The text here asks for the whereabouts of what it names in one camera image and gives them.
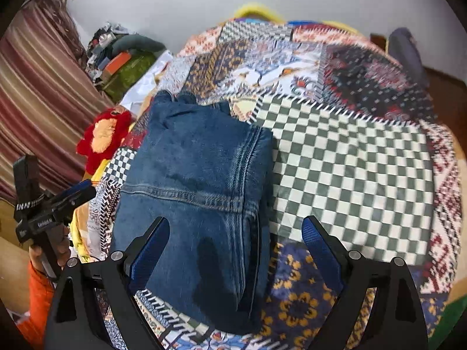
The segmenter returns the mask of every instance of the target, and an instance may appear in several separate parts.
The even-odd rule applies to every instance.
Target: curtain
[[[61,0],[32,0],[0,40],[0,197],[15,200],[13,162],[39,158],[40,183],[57,193],[81,180],[75,146],[112,105],[81,67],[86,53]]]

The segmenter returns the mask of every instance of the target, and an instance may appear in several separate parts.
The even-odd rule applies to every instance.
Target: denim fabric
[[[269,263],[272,133],[231,118],[226,101],[198,106],[191,93],[174,101],[161,91],[150,109],[112,248],[125,249],[165,216],[169,243],[146,288],[206,325],[253,331]]]

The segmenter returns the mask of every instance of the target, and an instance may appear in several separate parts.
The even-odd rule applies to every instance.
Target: silver screw
[[[357,250],[351,250],[349,251],[349,257],[351,257],[352,259],[360,259],[361,258],[361,254],[357,251]]]
[[[111,255],[110,258],[112,260],[120,260],[123,258],[123,253],[121,251],[114,251]]]
[[[399,257],[394,258],[394,263],[396,266],[399,266],[399,267],[402,267],[405,264],[404,260]]]
[[[66,265],[68,267],[74,267],[78,264],[78,258],[70,258],[68,259],[68,261],[66,262]]]

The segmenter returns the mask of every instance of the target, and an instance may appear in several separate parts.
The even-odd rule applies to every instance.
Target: patchwork tablecloth
[[[365,37],[326,25],[229,21],[190,38],[159,88],[189,90],[200,104],[228,100],[233,117],[269,127],[276,141],[261,330],[220,332],[177,311],[176,301],[139,291],[136,301],[165,348],[307,348],[337,297],[302,243],[309,214],[347,249],[403,257],[433,332],[459,254],[459,176],[449,131],[395,60]],[[107,166],[104,196],[125,181],[147,121],[146,111]],[[103,254],[117,202],[103,198],[94,207],[103,212],[96,215]],[[370,289],[347,347],[358,344],[373,299]],[[105,322],[114,346],[125,349],[110,310]]]

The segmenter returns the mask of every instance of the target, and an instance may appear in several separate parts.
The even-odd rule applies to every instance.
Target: hand
[[[71,256],[72,252],[69,249],[69,239],[68,239],[68,233],[69,233],[69,228],[66,226],[63,226],[63,241],[60,242],[57,245],[57,263],[60,267],[64,267],[66,261],[69,259]],[[45,273],[44,266],[42,265],[41,262],[41,255],[42,255],[42,249],[38,245],[31,245],[29,247],[29,257],[31,258],[31,263],[32,266],[38,270],[39,272]]]

